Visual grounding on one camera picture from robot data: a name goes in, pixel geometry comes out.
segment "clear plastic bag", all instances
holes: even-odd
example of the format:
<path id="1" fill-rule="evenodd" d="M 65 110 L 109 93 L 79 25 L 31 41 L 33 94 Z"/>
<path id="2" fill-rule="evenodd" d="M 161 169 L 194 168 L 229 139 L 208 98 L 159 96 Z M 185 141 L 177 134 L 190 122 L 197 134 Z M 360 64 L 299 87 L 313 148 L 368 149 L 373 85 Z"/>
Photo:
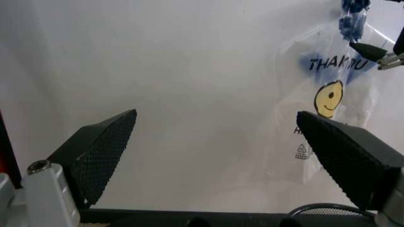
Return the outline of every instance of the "clear plastic bag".
<path id="1" fill-rule="evenodd" d="M 393 46 L 367 24 L 361 42 L 385 49 Z M 381 75 L 375 65 L 349 47 L 338 21 L 282 45 L 276 56 L 280 98 L 272 115 L 272 146 L 265 162 L 270 175 L 306 182 L 321 168 L 296 125 L 298 111 L 366 128 L 388 74 Z"/>

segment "bolt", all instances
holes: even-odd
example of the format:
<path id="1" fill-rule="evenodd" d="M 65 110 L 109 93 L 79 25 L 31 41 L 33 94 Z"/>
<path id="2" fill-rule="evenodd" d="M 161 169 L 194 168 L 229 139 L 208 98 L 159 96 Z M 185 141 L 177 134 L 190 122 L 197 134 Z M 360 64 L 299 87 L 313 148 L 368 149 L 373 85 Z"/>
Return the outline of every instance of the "bolt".
<path id="1" fill-rule="evenodd" d="M 48 160 L 39 160 L 39 161 L 36 161 L 36 162 L 32 163 L 32 164 L 28 167 L 28 169 L 27 169 L 28 175 L 32 175 L 32 174 L 41 172 L 42 170 L 46 170 L 46 169 L 48 169 L 48 168 L 50 168 L 50 167 L 51 167 L 51 162 L 48 161 Z"/>

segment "smiley face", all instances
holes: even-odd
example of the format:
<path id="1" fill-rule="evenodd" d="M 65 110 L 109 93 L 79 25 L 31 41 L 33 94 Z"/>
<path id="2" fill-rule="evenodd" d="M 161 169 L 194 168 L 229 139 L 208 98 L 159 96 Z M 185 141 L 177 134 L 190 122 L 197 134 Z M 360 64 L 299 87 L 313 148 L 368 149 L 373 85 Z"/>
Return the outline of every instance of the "smiley face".
<path id="1" fill-rule="evenodd" d="M 343 83 L 340 80 L 333 81 L 322 86 L 314 98 L 314 107 L 318 115 L 332 118 L 334 110 L 343 98 Z"/>

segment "white wall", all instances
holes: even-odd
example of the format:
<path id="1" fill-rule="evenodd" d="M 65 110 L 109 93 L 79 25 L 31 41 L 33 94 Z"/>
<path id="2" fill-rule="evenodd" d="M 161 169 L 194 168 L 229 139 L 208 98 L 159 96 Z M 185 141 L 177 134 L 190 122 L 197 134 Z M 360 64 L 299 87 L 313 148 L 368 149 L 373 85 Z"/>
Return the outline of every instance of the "white wall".
<path id="1" fill-rule="evenodd" d="M 337 17 L 336 2 L 1 1 L 0 104 L 20 168 L 80 126 L 136 108 L 136 132 L 98 207 L 286 212 L 349 203 L 327 173 L 298 185 L 266 182 L 261 168 L 275 50 Z M 401 18 L 376 26 L 394 37 L 403 10 L 387 5 L 369 21 Z M 404 124 L 391 119 L 383 123 Z"/>

